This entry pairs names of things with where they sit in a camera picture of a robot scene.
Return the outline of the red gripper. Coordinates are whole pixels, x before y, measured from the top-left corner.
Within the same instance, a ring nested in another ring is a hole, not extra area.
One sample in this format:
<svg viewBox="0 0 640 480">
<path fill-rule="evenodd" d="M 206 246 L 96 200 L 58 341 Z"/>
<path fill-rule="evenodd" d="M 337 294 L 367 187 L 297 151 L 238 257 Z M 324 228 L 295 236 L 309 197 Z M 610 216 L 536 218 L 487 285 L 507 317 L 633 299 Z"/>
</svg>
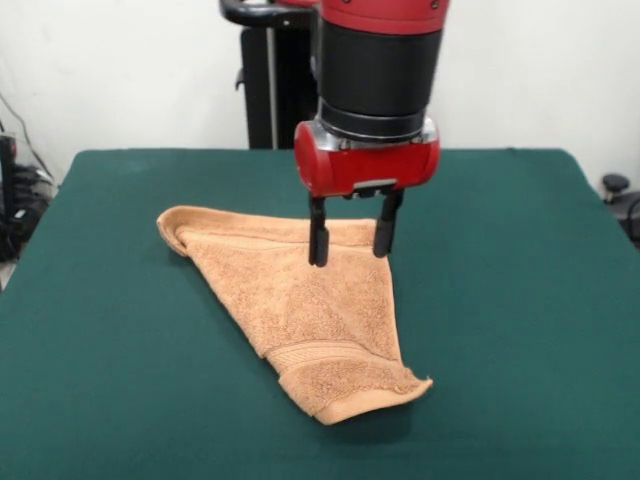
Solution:
<svg viewBox="0 0 640 480">
<path fill-rule="evenodd" d="M 310 209 L 309 263 L 325 267 L 329 252 L 325 199 L 350 197 L 361 191 L 386 192 L 376 220 L 373 253 L 390 254 L 402 189 L 428 182 L 441 156 L 439 132 L 427 118 L 413 139 L 395 144 L 374 144 L 338 137 L 318 120 L 300 123 L 294 134 L 294 155 L 300 178 L 308 189 Z"/>
</svg>

